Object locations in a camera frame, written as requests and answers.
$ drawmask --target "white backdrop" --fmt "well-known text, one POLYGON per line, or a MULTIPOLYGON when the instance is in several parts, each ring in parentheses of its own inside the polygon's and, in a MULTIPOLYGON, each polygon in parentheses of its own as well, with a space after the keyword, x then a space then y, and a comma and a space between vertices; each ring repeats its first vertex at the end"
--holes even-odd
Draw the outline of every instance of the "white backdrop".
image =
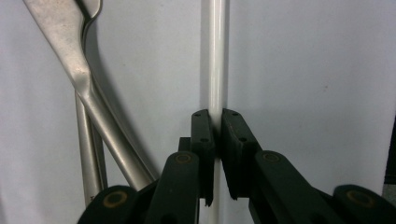
MULTIPOLYGON (((381 192, 396 108, 396 2, 231 1, 228 108, 318 189, 381 192)), ((89 62, 159 171, 207 108, 207 1, 105 1, 89 62)), ((0 2, 0 223, 84 210, 74 91, 22 1, 0 2)), ((107 153, 109 184, 126 184, 107 153)), ((221 185, 223 223, 252 223, 221 185)), ((203 209, 201 223, 206 223, 203 209)))

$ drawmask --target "metal rod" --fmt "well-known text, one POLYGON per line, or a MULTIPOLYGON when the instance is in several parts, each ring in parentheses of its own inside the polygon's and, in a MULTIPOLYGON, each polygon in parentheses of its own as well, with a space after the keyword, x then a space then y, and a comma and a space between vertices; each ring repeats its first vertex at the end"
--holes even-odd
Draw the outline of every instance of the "metal rod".
MULTIPOLYGON (((224 93, 224 25, 226 0, 210 0, 209 37, 209 115, 216 135, 220 135, 224 93)), ((209 224, 219 223, 220 159, 215 160, 214 200, 209 211, 209 224)))

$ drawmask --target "round screw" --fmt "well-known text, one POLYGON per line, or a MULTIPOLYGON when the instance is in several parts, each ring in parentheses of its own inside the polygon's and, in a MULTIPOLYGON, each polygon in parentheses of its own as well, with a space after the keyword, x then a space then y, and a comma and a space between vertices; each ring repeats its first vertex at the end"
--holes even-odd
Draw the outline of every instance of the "round screw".
POLYGON ((126 202, 128 195, 121 190, 111 192, 103 199, 103 205, 107 208, 115 208, 126 202))

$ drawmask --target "black clamp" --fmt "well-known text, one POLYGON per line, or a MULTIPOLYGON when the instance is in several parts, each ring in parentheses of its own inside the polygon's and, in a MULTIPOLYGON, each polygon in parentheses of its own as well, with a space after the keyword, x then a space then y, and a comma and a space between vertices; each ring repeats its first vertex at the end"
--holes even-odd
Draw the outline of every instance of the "black clamp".
POLYGON ((396 208, 368 189, 346 185, 330 196, 309 185, 283 155, 264 151, 242 116, 224 109, 221 135, 213 135, 207 110, 191 116, 191 137, 182 137, 159 181, 136 192, 103 190, 79 220, 87 223, 198 223, 199 199, 213 201, 216 154, 230 195, 249 198, 255 223, 395 223, 396 208))

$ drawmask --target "white rod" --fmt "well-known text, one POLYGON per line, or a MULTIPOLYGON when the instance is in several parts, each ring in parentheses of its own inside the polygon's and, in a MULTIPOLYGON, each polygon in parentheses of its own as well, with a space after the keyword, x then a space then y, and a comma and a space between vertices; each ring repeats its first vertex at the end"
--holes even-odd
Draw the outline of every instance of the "white rod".
MULTIPOLYGON (((224 25, 227 0, 210 0, 209 37, 209 115, 217 135, 221 130, 224 92, 224 25)), ((220 159, 215 161, 214 199, 209 211, 209 224, 219 224, 220 159)))

